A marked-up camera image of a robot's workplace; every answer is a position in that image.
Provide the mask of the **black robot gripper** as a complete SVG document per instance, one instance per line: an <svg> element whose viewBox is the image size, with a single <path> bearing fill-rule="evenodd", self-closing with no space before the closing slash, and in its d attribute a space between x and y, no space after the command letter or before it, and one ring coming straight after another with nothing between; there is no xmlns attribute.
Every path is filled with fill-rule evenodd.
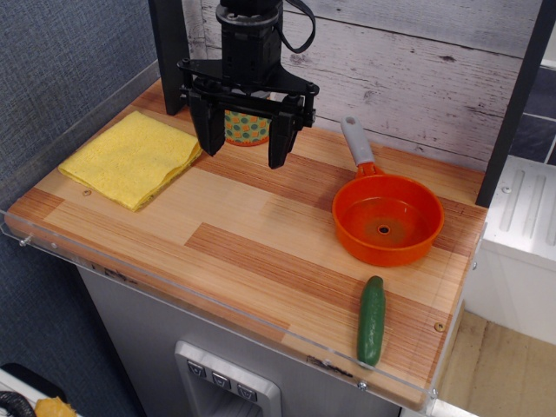
<svg viewBox="0 0 556 417"><path fill-rule="evenodd" d="M303 127L314 123L316 84L288 73L281 65L281 47L295 54L313 42L316 21L309 8L312 30L305 43L295 48L283 32L282 8L218 8L222 57L184 58L182 98L189 106L201 148L214 156L225 143L224 110L272 117L269 131L268 166L282 167Z"/></svg>

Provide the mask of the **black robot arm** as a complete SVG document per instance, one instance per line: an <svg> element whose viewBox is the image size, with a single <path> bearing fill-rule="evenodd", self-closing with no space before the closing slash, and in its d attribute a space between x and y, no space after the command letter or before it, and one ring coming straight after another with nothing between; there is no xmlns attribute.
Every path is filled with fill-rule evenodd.
<svg viewBox="0 0 556 417"><path fill-rule="evenodd" d="M233 110L270 121L268 165L281 167L299 131L315 119L317 84L287 72L281 49L281 1L221 1L219 59L182 59L182 99L189 106L201 148L214 156L225 143L225 112Z"/></svg>

